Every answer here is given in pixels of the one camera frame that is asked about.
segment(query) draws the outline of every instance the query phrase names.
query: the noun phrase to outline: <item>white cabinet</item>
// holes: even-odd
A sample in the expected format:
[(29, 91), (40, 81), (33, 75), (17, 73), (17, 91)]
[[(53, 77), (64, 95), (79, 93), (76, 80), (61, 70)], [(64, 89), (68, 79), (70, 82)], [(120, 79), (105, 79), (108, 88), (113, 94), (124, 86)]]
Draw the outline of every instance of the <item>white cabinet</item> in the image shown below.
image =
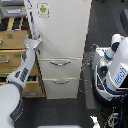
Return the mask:
[[(29, 3), (24, 0), (24, 3), (31, 30), (43, 38), (37, 57), (47, 97), (76, 98), (91, 0), (30, 0)], [(69, 84), (68, 89), (51, 82), (51, 79), (69, 78), (75, 80), (65, 83), (65, 86)]]

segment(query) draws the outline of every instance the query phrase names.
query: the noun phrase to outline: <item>cable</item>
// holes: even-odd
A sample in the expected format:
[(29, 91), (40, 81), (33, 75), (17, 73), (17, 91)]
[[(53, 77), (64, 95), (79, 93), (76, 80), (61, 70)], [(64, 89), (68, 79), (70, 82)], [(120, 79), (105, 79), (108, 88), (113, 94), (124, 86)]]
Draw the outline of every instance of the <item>cable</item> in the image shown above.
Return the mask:
[(86, 68), (88, 68), (89, 66), (91, 66), (92, 63), (92, 58), (93, 56), (89, 55), (89, 54), (84, 54), (83, 56), (83, 62), (82, 62), (82, 71)]
[(124, 99), (125, 99), (125, 96), (127, 95), (127, 93), (128, 93), (128, 91), (126, 91), (124, 93), (124, 97), (123, 97), (122, 102), (121, 102), (121, 117), (120, 117), (120, 122), (119, 122), (118, 128), (120, 128), (120, 125), (121, 125), (121, 121), (122, 121), (122, 106), (123, 106), (123, 102), (124, 102)]
[(113, 107), (112, 114), (108, 117), (107, 121), (105, 122), (104, 128), (107, 128), (107, 126), (114, 128), (114, 126), (118, 124), (118, 113), (114, 112), (115, 109), (116, 107)]
[(81, 88), (80, 88), (80, 86), (79, 86), (79, 91), (82, 92), (82, 93), (88, 93), (88, 92), (90, 92), (91, 89), (92, 89), (92, 83), (91, 83), (91, 81), (89, 81), (89, 80), (82, 80), (82, 81), (90, 83), (91, 87), (87, 91), (82, 91)]

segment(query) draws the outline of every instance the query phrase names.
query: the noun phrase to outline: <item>floor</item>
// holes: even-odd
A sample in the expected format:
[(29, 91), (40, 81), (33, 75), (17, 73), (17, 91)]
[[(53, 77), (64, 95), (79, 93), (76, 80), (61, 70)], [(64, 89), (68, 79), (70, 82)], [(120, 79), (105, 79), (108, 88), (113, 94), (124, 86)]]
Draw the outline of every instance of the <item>floor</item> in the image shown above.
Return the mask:
[[(128, 8), (128, 1), (120, 0), (92, 0), (89, 31), (87, 34), (85, 55), (93, 56), (92, 44), (108, 47), (111, 37), (115, 33), (126, 36), (120, 23), (120, 12)], [(93, 97), (90, 89), (90, 67), (83, 65), (80, 80), (80, 90), (77, 99), (47, 100), (46, 98), (23, 99), (24, 110), (16, 121), (16, 128), (36, 128), (45, 125), (79, 125), (82, 128), (92, 128), (90, 116), (98, 117), (103, 128), (105, 119), (101, 115), (100, 106)]]

